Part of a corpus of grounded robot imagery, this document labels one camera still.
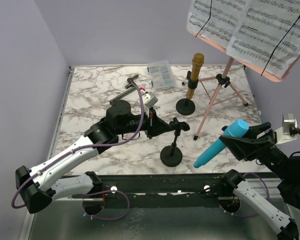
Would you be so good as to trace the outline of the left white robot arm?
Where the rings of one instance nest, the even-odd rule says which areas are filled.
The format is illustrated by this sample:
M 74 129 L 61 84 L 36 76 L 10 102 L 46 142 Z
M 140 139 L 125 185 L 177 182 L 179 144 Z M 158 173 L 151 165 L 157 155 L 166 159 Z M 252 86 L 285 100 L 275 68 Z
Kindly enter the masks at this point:
M 70 179 L 62 184 L 62 177 L 70 170 L 111 147 L 121 145 L 119 136 L 140 131 L 148 138 L 177 129 L 175 119 L 169 123 L 157 116 L 154 108 L 134 115 L 131 105 L 125 100 L 116 100 L 106 110 L 106 115 L 93 124 L 70 147 L 53 158 L 37 166 L 27 168 L 22 165 L 15 171 L 16 195 L 21 196 L 28 212 L 38 213 L 45 209 L 57 197 L 88 194 L 98 185 L 97 176 L 87 172 L 83 176 Z

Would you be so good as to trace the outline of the blue toy microphone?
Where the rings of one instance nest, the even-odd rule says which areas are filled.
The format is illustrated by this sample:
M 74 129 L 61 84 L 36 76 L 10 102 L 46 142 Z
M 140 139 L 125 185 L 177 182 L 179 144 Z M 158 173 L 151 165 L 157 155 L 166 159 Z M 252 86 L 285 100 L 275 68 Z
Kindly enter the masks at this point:
M 238 119 L 229 125 L 223 132 L 222 136 L 229 137 L 242 137 L 249 130 L 249 125 L 242 119 Z M 208 147 L 194 162 L 194 168 L 200 168 L 206 165 L 210 160 L 217 156 L 221 151 L 226 148 L 226 145 L 220 140 L 216 140 L 210 147 Z

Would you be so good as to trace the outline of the clear plastic compartment box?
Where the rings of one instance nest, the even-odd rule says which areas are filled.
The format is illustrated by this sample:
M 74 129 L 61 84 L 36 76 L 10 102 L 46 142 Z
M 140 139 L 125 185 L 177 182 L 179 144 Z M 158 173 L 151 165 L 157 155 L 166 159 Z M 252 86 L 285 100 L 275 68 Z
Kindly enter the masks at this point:
M 175 76 L 167 60 L 149 63 L 147 70 L 155 90 L 171 89 L 176 86 Z

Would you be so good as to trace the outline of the black round-base mic stand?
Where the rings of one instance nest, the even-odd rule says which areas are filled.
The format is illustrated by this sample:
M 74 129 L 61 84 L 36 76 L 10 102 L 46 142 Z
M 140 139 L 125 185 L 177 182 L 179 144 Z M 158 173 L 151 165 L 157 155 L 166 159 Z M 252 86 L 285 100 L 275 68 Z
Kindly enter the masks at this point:
M 177 139 L 181 135 L 181 131 L 187 132 L 190 126 L 185 121 L 178 121 L 176 117 L 172 119 L 170 125 L 174 129 L 174 139 L 170 146 L 165 146 L 160 152 L 160 160 L 167 167 L 178 166 L 183 159 L 182 151 L 177 147 Z

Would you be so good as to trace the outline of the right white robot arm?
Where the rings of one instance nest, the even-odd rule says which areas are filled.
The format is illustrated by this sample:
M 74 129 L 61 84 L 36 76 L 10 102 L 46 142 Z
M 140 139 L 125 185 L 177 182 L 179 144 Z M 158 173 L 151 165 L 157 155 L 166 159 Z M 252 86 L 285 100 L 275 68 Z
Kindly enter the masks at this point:
M 223 134 L 219 139 L 237 160 L 259 160 L 280 180 L 277 189 L 288 214 L 262 197 L 245 177 L 232 169 L 220 178 L 223 194 L 234 194 L 259 214 L 279 240 L 300 240 L 300 151 L 286 156 L 277 144 L 295 139 L 300 127 L 295 123 L 277 130 L 266 122 L 249 127 L 243 136 Z

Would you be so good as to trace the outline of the black mic clip stand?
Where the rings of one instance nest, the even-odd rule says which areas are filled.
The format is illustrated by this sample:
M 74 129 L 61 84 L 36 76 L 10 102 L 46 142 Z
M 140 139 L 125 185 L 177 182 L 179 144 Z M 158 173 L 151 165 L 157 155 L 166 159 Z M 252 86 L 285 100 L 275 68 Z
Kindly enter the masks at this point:
M 199 80 L 197 79 L 196 81 L 191 81 L 191 73 L 191 71 L 187 72 L 186 79 L 188 80 L 188 90 L 192 90 L 194 92 L 198 86 Z M 177 101 L 175 107 L 177 112 L 183 116 L 189 116 L 193 114 L 196 109 L 195 103 L 191 99 L 188 99 L 188 93 L 186 98 L 182 98 Z

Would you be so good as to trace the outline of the gold toy microphone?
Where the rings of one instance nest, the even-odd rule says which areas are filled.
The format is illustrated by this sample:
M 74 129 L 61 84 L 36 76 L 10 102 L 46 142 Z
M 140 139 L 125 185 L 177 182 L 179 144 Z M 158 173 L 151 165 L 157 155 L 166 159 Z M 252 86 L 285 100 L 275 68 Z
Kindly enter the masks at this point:
M 188 90 L 186 96 L 187 99 L 189 100 L 193 98 L 195 89 L 198 86 L 199 74 L 203 64 L 204 64 L 204 55 L 202 53 L 196 53 L 192 59 L 192 70 L 187 85 Z

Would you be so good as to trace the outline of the dark metal drum key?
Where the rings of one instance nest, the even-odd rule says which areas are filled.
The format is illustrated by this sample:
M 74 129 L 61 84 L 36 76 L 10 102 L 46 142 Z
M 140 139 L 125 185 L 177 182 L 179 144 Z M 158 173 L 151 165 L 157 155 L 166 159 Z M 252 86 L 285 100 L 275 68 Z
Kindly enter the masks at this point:
M 109 101 L 110 104 L 112 104 L 114 101 L 120 100 L 124 98 L 125 96 L 129 95 L 130 93 L 134 92 L 136 90 L 136 84 L 134 80 L 136 80 L 139 77 L 138 74 L 136 74 L 133 77 L 129 77 L 127 79 L 128 84 L 125 86 L 126 91 L 122 92 L 121 94 L 117 95 L 113 99 Z

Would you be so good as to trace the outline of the pink perforated music stand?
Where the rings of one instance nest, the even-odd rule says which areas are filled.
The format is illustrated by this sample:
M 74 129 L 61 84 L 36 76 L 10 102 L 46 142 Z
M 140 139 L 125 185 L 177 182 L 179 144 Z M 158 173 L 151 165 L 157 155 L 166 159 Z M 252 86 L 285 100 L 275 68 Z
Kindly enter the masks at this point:
M 273 82 L 300 59 L 300 0 L 192 0 L 186 29 Z

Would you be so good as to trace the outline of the black mounting base rail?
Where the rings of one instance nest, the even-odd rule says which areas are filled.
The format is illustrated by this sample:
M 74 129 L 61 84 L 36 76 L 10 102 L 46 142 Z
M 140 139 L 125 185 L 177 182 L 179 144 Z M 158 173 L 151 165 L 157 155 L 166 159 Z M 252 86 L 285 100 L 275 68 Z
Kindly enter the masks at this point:
M 95 184 L 85 192 L 84 178 L 64 176 L 50 187 L 53 200 L 83 200 L 95 210 L 124 208 L 126 194 L 131 208 L 217 208 L 221 200 L 230 200 L 232 191 L 222 184 L 224 174 L 141 174 L 92 175 Z

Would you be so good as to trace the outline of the aluminium extrusion frame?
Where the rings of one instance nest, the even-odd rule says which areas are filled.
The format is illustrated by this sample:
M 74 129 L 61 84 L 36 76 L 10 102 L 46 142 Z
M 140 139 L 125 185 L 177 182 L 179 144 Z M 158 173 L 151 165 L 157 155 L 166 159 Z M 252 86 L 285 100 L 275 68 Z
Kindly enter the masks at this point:
M 53 200 L 62 197 L 104 194 L 106 190 L 94 172 L 88 171 L 69 179 L 65 179 L 64 174 L 110 147 L 119 145 L 119 135 L 137 135 L 144 131 L 152 138 L 167 132 L 179 134 L 190 129 L 186 122 L 176 118 L 168 123 L 160 119 L 152 107 L 154 97 L 151 93 L 139 90 L 138 95 L 141 106 L 139 115 L 132 114 L 127 101 L 116 100 L 107 110 L 106 116 L 92 125 L 67 150 L 40 165 L 32 168 L 22 166 L 16 170 L 17 194 L 30 213 L 37 213 Z M 231 170 L 221 178 L 220 183 L 226 193 L 236 195 L 253 207 L 276 232 L 278 239 L 299 239 L 296 222 L 257 193 L 242 174 Z

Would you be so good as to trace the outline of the sheet music page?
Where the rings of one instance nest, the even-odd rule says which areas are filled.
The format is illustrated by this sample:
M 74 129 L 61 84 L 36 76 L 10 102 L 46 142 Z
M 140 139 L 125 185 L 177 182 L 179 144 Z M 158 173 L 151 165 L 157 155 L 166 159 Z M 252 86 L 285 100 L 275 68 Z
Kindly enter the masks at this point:
M 226 54 L 284 79 L 300 56 L 300 0 L 249 0 Z
M 226 49 L 246 0 L 192 0 L 186 29 Z

